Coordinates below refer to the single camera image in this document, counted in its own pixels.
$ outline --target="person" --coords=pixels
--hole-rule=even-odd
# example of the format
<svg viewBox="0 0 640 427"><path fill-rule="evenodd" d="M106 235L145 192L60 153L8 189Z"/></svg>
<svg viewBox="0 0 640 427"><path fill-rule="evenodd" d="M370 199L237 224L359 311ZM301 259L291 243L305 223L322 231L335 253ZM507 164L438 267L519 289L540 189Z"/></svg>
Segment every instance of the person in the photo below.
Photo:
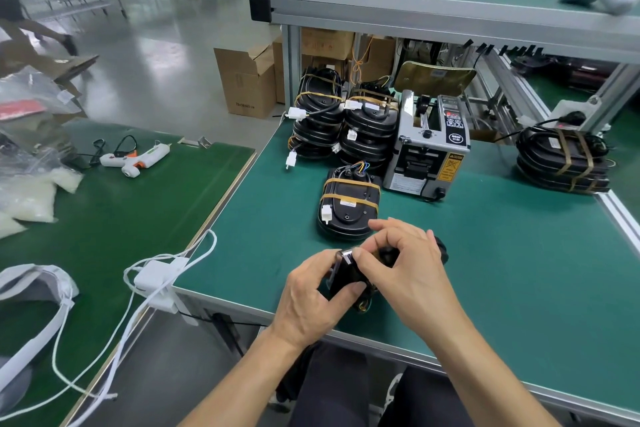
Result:
<svg viewBox="0 0 640 427"><path fill-rule="evenodd" d="M392 218L370 220L369 226L377 233L353 252L359 269L435 353L448 375L407 368L380 426L557 427L555 418L467 317L440 261L433 232ZM393 268L371 254L383 246L400 251ZM357 393L367 389L364 356L316 343L365 287L362 282L349 284L331 300L320 294L317 287L331 268L335 252L316 253L289 274L271 325L179 427L256 425L281 379L312 344L316 350L311 353L290 426L369 425L368 394Z"/></svg>
<svg viewBox="0 0 640 427"><path fill-rule="evenodd" d="M29 45L31 45L29 38L21 31L22 29L36 35L50 37L59 42L70 56L78 56L76 43L69 34L61 34L37 21L25 18L20 0L0 0L0 28L14 41L27 42Z"/></svg>

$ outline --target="forearm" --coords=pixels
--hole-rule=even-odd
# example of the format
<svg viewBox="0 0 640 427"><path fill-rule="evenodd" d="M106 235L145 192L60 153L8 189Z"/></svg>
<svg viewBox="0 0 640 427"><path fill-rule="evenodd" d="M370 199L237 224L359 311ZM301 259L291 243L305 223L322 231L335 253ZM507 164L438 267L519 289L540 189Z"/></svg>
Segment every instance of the forearm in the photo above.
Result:
<svg viewBox="0 0 640 427"><path fill-rule="evenodd" d="M179 427L253 427L299 354L267 328Z"/></svg>
<svg viewBox="0 0 640 427"><path fill-rule="evenodd" d="M466 316L432 349L476 427L559 425Z"/></svg>

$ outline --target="white headset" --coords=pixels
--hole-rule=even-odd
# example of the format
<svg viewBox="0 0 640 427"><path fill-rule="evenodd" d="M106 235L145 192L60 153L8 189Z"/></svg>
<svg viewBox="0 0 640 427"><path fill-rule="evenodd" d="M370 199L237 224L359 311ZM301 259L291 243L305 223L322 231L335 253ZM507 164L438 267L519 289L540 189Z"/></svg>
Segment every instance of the white headset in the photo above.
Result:
<svg viewBox="0 0 640 427"><path fill-rule="evenodd" d="M0 403L2 391L58 332L74 306L73 298L78 293L76 283L69 274L54 265L18 265L0 272L0 301L10 298L26 301L50 300L60 305L49 324L0 367Z"/></svg>

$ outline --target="jeans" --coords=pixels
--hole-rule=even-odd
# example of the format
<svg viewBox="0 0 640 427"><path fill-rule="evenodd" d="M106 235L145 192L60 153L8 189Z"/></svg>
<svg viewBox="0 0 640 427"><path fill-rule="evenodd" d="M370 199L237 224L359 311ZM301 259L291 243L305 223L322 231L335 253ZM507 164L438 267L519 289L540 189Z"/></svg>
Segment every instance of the jeans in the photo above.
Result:
<svg viewBox="0 0 640 427"><path fill-rule="evenodd" d="M369 427L369 376L362 353L318 342L276 391L297 400L289 427ZM473 427L448 378L407 367L379 427Z"/></svg>

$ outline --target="glue gun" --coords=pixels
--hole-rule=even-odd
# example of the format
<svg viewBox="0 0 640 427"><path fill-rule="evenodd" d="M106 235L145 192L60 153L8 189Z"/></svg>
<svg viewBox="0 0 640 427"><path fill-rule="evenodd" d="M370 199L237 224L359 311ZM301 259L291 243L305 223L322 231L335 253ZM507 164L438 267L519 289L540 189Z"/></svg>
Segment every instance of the glue gun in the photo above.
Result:
<svg viewBox="0 0 640 427"><path fill-rule="evenodd" d="M104 167L121 167L126 177L140 176L140 169L146 169L156 164L167 155L170 147L167 144L157 143L142 155L128 155L116 157L113 154L104 154L100 157L100 164Z"/></svg>

